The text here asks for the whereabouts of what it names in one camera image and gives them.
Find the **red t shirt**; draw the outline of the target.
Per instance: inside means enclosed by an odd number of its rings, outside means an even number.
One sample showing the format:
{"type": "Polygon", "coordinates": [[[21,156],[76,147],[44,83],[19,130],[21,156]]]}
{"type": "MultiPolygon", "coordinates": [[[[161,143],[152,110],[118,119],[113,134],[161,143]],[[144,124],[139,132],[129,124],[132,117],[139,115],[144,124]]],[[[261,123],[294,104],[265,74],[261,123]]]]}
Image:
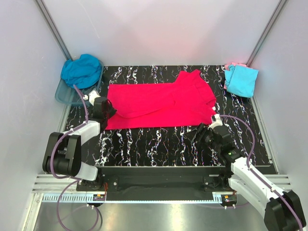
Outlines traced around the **red t shirt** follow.
{"type": "Polygon", "coordinates": [[[216,97],[201,72],[181,71],[173,83],[111,84],[107,98],[116,109],[108,130],[211,124],[216,97]]]}

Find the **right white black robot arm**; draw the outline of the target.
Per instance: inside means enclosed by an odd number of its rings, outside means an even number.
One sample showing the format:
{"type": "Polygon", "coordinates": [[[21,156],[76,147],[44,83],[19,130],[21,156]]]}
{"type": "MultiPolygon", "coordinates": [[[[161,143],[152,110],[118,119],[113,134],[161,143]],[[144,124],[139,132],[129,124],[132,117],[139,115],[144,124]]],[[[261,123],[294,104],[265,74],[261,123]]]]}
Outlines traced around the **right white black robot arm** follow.
{"type": "Polygon", "coordinates": [[[208,187],[241,194],[259,212],[269,231],[304,230],[307,222],[299,196],[278,187],[250,164],[233,144],[225,125],[200,124],[184,136],[193,144],[214,150],[226,168],[206,184],[208,187]]]}

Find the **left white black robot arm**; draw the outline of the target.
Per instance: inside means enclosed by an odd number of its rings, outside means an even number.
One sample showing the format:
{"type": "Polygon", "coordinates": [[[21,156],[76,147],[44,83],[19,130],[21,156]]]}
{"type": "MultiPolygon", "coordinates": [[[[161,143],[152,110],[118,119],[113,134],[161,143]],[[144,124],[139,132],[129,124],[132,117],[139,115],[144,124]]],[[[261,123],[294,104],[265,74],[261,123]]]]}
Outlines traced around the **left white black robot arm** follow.
{"type": "Polygon", "coordinates": [[[42,169],[57,179],[71,177],[87,180],[87,185],[97,191],[103,187],[104,179],[99,170],[82,162],[82,146],[102,133],[108,119],[115,115],[116,109],[106,97],[97,97],[92,102],[93,118],[67,132],[50,134],[42,169]]]}

